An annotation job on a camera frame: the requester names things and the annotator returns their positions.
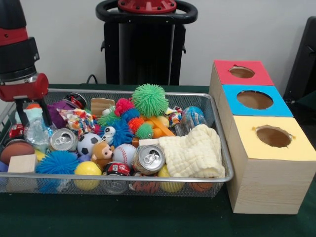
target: round hole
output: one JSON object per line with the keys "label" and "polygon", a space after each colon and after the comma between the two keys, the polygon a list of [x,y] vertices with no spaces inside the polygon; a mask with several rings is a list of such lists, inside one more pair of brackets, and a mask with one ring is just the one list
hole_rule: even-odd
{"label": "round hole", "polygon": [[234,66],[229,71],[233,76],[238,78],[252,78],[255,75],[253,70],[239,66]]}
{"label": "round hole", "polygon": [[273,105],[272,98],[262,92],[255,90],[245,90],[237,95],[237,99],[248,108],[264,110]]}
{"label": "round hole", "polygon": [[287,147],[291,143],[290,135],[278,127],[260,127],[257,129],[257,136],[262,142],[272,147]]}

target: purple toy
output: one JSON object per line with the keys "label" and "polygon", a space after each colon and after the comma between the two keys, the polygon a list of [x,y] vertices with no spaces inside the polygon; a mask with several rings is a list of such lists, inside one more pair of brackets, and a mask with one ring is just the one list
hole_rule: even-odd
{"label": "purple toy", "polygon": [[65,100],[55,102],[52,105],[47,105],[47,107],[48,107],[48,111],[49,111],[51,120],[58,129],[66,127],[67,122],[64,121],[64,119],[59,115],[57,109],[61,109],[61,110],[73,110],[73,109],[75,109],[75,106],[72,107]]}

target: cream towel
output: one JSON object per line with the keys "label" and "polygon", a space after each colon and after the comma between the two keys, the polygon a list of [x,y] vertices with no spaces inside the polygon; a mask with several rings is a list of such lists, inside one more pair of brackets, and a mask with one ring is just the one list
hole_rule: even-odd
{"label": "cream towel", "polygon": [[172,177],[225,177],[220,138],[205,124],[194,127],[186,136],[161,137],[159,145]]}

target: stacked boxes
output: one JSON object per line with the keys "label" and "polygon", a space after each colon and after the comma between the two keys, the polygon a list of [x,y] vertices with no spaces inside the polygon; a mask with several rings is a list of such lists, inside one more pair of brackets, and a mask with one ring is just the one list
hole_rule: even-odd
{"label": "stacked boxes", "polygon": [[215,99],[235,176],[234,213],[297,214],[316,152],[260,62],[215,61]]}

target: soccer ball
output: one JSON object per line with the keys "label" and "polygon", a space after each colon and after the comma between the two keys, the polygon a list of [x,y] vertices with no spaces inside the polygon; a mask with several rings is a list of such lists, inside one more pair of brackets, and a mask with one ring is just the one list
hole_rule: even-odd
{"label": "soccer ball", "polygon": [[94,145],[101,141],[101,137],[94,133],[87,133],[80,137],[78,144],[77,144],[77,150],[78,153],[83,155],[92,155],[92,148]]}

